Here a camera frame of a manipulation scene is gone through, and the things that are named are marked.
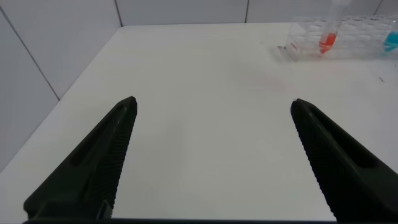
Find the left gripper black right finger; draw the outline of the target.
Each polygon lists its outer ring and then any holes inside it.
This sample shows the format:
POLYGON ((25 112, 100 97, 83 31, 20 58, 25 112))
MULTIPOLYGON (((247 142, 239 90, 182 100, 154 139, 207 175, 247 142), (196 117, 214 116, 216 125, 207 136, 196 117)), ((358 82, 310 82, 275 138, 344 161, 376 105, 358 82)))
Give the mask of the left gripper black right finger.
POLYGON ((325 200, 339 222, 397 222, 397 173, 315 105, 290 113, 325 200))

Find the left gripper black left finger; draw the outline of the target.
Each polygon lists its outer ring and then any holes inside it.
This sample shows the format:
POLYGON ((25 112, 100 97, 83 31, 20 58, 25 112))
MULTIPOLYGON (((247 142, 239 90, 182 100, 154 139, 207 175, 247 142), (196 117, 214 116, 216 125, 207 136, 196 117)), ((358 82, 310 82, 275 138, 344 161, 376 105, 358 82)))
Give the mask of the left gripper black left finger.
POLYGON ((27 198, 28 218, 111 218, 136 116, 133 96, 118 102, 27 198))

